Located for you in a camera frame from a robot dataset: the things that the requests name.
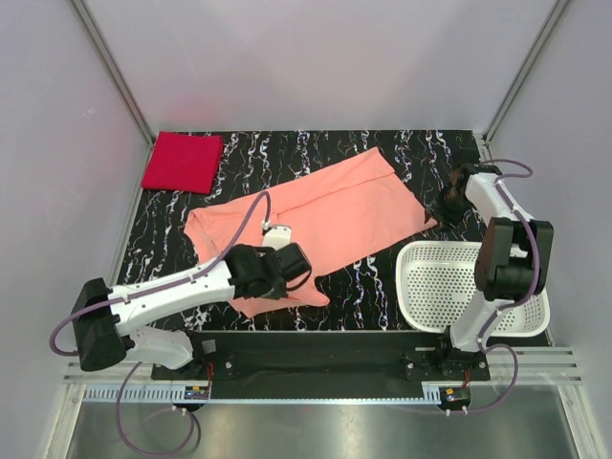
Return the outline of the salmon pink t shirt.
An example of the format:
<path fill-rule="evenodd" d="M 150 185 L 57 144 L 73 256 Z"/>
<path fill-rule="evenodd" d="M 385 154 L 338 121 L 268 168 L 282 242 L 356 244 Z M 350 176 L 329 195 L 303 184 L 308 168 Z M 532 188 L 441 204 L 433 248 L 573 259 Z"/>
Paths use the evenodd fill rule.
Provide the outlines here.
<path fill-rule="evenodd" d="M 323 307 L 330 300 L 317 289 L 317 277 L 435 224 L 425 218 L 422 204 L 377 148 L 273 186 L 269 193 L 272 204 L 257 206 L 239 243 L 262 245 L 261 222 L 269 216 L 272 224 L 291 228 L 291 239 L 302 248 L 313 272 L 302 287 L 286 298 L 233 300 L 232 307 L 247 317 L 290 307 Z"/>

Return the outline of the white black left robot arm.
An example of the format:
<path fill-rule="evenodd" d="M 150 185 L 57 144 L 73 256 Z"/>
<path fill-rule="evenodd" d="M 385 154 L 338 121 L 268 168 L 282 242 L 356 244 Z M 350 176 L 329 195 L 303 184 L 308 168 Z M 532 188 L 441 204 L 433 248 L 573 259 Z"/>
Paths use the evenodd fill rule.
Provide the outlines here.
<path fill-rule="evenodd" d="M 197 378 L 206 369 L 205 353 L 186 333 L 154 330 L 152 322 L 236 298 L 284 299 L 311 273 L 297 243 L 281 249 L 239 244 L 223 258 L 141 284 L 109 287 L 101 278 L 91 279 L 72 310 L 79 366 L 97 372 L 130 358 Z"/>

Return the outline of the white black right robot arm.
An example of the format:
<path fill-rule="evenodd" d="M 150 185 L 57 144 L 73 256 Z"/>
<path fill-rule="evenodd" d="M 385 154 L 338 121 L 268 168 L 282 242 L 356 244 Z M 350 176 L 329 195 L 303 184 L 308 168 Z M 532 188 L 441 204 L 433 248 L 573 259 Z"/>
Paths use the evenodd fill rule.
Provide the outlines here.
<path fill-rule="evenodd" d="M 437 373 L 455 379 L 465 372 L 465 352 L 483 352 L 494 327 L 510 310 L 540 294 L 546 284 L 554 227 L 525 211 L 495 166 L 462 166 L 425 210 L 425 221 L 458 225 L 470 209 L 488 221 L 474 264 L 476 291 L 467 310 L 449 326 L 451 346 L 434 355 Z"/>

